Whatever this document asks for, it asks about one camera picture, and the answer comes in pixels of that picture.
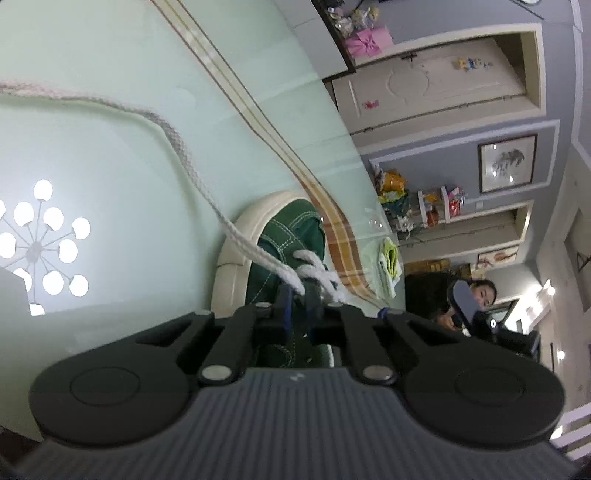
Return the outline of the white shoelace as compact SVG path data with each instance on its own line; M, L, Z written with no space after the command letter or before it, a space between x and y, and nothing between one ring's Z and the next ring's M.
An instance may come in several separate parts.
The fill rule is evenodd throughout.
M266 270L269 270L288 286L294 289L297 294L305 293L304 280L315 280L322 286L325 292L325 299L329 303L348 302L348 294L339 275L334 271L325 268L325 264L320 257L310 250L297 250L294 252L294 258L304 262L296 269L280 262L262 248L256 245L238 230L228 217L221 210L218 202L214 199L211 191L207 188L204 180L194 168L191 160L190 151L187 148L183 138L170 125L170 123L154 111L142 107L125 104L100 95L90 95L82 93L73 93L67 91L53 91L41 85L29 82L3 81L1 83L1 93L6 96L20 97L28 99L44 99L60 102L83 102L110 108L119 112L137 115L144 120L152 123L162 130L168 144L175 153L178 161L184 169L191 184L200 193L204 200L211 206L217 220L221 223L226 238L235 245L238 252L245 259L256 263Z

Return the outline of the green canvas sneaker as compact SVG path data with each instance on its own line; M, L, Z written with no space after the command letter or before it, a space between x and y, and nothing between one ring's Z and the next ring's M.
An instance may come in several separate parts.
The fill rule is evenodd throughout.
M222 225L226 239L211 308L228 323L200 377L228 383L249 365L332 367L332 347L308 337L322 301L345 298L339 276L325 267L325 230L317 208L301 194L280 191Z

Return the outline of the woman in black clothes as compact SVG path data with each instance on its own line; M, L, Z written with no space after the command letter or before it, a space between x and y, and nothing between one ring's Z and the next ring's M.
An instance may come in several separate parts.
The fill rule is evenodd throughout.
M406 311L452 331L462 327L454 319L455 310L448 301L448 289L459 277L449 272L409 274L405 277ZM483 310L497 300L497 287L488 279L469 280L471 292Z

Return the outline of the yellow white folded cloth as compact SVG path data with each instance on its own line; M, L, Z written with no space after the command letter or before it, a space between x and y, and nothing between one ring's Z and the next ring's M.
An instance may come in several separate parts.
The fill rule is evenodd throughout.
M378 251L378 267L385 293L389 298L396 297L396 286L401 279L402 266L399 249L390 237L383 239Z

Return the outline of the cardboard boxes and bags pile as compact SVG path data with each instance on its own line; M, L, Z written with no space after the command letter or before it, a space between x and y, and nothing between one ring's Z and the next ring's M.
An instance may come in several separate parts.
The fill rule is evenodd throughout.
M383 170L373 166L374 185L378 200L393 228L401 233L410 233L414 229L412 206L407 182L398 170Z

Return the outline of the framed ink painting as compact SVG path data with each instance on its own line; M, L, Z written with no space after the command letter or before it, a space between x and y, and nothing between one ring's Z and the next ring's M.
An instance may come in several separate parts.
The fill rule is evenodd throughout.
M489 194L530 185L537 144L537 134L479 144L480 192Z

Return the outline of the white interior door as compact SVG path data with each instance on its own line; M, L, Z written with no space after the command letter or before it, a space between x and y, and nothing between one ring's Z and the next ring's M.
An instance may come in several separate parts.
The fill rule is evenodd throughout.
M391 57L334 82L349 133L526 93L491 37Z

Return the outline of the flower bouquet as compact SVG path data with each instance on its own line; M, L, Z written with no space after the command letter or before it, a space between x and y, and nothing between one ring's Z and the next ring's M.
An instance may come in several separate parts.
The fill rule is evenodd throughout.
M381 11L376 6L370 6L367 9L358 8L349 15L344 15L339 9L335 9L331 14L332 24L344 38L362 30L372 29L380 16Z

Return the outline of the white TV cabinet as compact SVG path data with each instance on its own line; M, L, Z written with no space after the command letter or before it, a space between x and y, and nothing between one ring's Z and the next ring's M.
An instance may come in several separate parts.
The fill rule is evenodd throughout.
M311 65L322 80L334 80L356 72L338 30L321 1L273 0L293 30Z

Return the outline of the white wall shelf with items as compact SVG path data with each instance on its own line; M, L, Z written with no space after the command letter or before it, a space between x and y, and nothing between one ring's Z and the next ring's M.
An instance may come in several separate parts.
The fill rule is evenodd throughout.
M446 225L452 218L461 214L465 195L460 187L448 189L446 186L418 192L419 210L423 226L433 228Z

